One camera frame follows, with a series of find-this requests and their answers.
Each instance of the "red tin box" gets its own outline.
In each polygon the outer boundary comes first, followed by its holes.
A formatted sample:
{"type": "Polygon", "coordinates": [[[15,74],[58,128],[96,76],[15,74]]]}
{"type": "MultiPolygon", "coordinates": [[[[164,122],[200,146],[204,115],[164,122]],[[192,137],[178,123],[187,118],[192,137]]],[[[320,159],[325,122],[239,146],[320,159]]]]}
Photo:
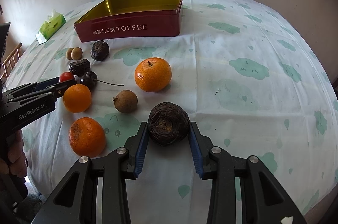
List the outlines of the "red tin box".
{"type": "Polygon", "coordinates": [[[124,37],[173,37],[180,33],[183,0],[104,0],[74,28],[81,42],[124,37]]]}

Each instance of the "green tissue package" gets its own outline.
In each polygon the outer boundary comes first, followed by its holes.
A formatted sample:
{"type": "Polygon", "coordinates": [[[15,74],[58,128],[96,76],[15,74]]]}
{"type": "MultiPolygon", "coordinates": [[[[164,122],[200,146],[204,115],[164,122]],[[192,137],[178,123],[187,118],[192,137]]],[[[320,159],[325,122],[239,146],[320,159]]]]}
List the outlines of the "green tissue package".
{"type": "Polygon", "coordinates": [[[47,20],[40,27],[39,32],[36,34],[36,38],[39,44],[47,42],[53,34],[59,30],[61,26],[66,23],[65,17],[53,10],[51,15],[47,16],[47,20]]]}

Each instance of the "tangerine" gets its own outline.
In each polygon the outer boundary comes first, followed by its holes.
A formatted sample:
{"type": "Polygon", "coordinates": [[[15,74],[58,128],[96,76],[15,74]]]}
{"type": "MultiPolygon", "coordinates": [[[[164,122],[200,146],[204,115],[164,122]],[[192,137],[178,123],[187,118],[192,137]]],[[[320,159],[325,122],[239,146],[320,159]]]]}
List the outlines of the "tangerine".
{"type": "Polygon", "coordinates": [[[89,108],[92,103],[92,94],[83,84],[75,84],[67,88],[63,95],[65,108],[72,113],[79,113],[89,108]]]}
{"type": "Polygon", "coordinates": [[[135,69],[135,82],[146,92],[157,92],[171,80],[171,68],[164,59],[153,57],[140,62],[135,69]]]}
{"type": "Polygon", "coordinates": [[[80,118],[70,127],[69,143],[78,156],[96,157],[106,145],[104,129],[92,118],[80,118]]]}

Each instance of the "cherry stem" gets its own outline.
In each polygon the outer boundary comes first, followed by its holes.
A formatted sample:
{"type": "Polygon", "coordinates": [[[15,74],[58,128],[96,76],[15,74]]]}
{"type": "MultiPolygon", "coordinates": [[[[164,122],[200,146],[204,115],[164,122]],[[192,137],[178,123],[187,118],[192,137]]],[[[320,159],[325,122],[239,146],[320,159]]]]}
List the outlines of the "cherry stem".
{"type": "MultiPolygon", "coordinates": [[[[107,83],[107,82],[100,81],[100,80],[97,80],[97,79],[93,79],[93,80],[94,80],[94,81],[101,82],[101,83],[105,83],[105,84],[111,84],[111,83],[107,83]]],[[[124,84],[111,84],[111,85],[118,85],[119,87],[122,87],[122,86],[124,86],[124,84]]]]}

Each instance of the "silver screw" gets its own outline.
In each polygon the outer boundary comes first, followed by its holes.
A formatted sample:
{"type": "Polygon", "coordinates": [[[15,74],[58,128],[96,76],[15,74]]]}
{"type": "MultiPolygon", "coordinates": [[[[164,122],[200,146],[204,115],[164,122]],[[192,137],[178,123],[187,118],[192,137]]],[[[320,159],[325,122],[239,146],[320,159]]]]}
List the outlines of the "silver screw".
{"type": "Polygon", "coordinates": [[[126,149],[125,147],[119,147],[119,148],[116,150],[116,152],[117,152],[118,154],[124,154],[124,153],[127,152],[127,149],[126,149]]]}
{"type": "Polygon", "coordinates": [[[221,153],[221,148],[220,147],[212,147],[211,148],[211,151],[213,152],[213,153],[221,153]]]}
{"type": "Polygon", "coordinates": [[[250,156],[249,160],[252,163],[257,163],[258,162],[258,158],[256,156],[250,156]]]}
{"type": "Polygon", "coordinates": [[[79,158],[79,162],[80,163],[86,163],[88,161],[88,157],[87,156],[81,156],[80,158],[79,158]]]}

